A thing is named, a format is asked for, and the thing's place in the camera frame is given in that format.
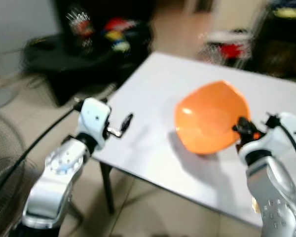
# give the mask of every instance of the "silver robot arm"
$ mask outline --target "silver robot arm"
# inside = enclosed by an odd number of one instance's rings
[[[280,113],[280,123],[296,140],[296,116]],[[296,237],[296,187],[276,159],[291,142],[276,126],[262,133],[244,118],[233,128],[240,134],[240,159],[248,165],[247,185],[256,199],[263,222],[262,237]]]
[[[16,236],[58,236],[73,185],[84,164],[94,150],[104,147],[111,134],[122,137],[133,117],[130,114],[121,129],[117,130],[109,127],[110,114],[111,108],[105,103],[93,98],[84,100],[77,136],[71,137],[47,156],[44,172],[32,187],[22,214],[21,225],[26,231]]]

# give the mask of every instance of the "orange plastic bowl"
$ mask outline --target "orange plastic bowl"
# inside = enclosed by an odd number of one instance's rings
[[[212,154],[239,139],[231,128],[240,116],[250,119],[249,106],[235,87],[222,80],[199,88],[177,105],[176,131],[189,151]]]

